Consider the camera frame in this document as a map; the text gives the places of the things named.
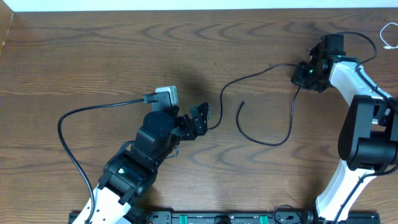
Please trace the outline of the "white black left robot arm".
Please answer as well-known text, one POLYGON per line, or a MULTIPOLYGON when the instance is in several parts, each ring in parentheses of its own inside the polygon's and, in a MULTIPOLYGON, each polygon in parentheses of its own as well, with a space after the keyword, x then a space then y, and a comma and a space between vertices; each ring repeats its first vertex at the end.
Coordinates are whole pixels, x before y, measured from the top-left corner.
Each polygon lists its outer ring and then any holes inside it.
POLYGON ((178 115, 178 106, 151 111, 133 141, 126 142, 104 166, 94 188, 94 198, 76 217, 75 223, 117 223, 127 218, 142 223, 144 212, 138 200, 151 188, 163 161, 180 141, 192 141, 208 130, 209 104, 178 115))

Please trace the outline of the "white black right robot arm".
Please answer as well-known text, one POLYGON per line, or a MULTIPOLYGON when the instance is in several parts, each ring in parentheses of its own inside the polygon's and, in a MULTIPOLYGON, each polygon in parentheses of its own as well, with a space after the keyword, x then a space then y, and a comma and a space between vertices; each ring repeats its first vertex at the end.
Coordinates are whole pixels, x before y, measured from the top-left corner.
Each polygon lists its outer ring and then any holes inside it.
POLYGON ((340 161, 303 223, 347 223, 349 211, 376 177, 397 170, 397 99, 366 74, 363 62, 344 51, 344 32, 327 34, 300 62, 291 82, 319 93, 336 88, 349 109, 338 138, 340 161))

